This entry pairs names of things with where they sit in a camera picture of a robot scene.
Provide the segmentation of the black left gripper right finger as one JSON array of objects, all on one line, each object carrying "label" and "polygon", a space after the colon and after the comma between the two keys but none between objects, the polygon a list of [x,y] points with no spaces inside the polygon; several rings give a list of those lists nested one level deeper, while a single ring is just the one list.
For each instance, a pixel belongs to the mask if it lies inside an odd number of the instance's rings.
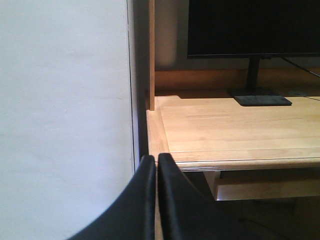
[{"label": "black left gripper right finger", "polygon": [[158,156],[158,204],[165,240],[262,240],[264,237],[214,206],[169,153]]}]

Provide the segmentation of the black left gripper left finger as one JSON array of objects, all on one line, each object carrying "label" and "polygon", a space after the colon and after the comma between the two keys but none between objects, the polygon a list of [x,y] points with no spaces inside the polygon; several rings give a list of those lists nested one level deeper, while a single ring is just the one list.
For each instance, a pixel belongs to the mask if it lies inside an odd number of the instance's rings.
[{"label": "black left gripper left finger", "polygon": [[155,238],[156,165],[141,158],[134,176],[112,205],[71,240],[153,240]]}]

